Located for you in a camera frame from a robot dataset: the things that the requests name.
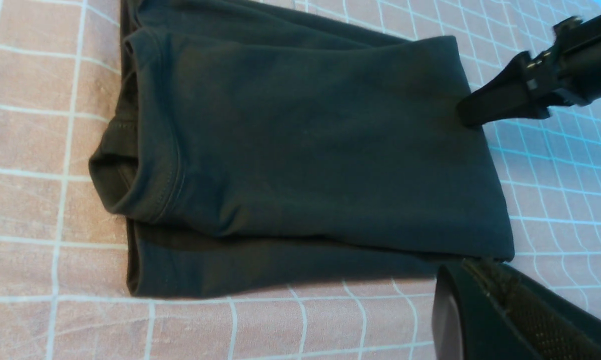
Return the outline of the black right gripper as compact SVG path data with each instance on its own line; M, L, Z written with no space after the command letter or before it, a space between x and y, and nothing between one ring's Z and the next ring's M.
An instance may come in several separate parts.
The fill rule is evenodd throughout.
M601 98L601 14L570 16L553 27L553 45L536 58L513 57L498 75L456 106L461 123L544 120L550 106L585 107Z

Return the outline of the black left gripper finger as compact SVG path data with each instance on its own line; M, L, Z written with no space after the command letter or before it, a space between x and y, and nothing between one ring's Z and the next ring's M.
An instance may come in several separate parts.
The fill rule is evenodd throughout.
M492 260L438 268L431 314L438 360L601 360L601 320Z

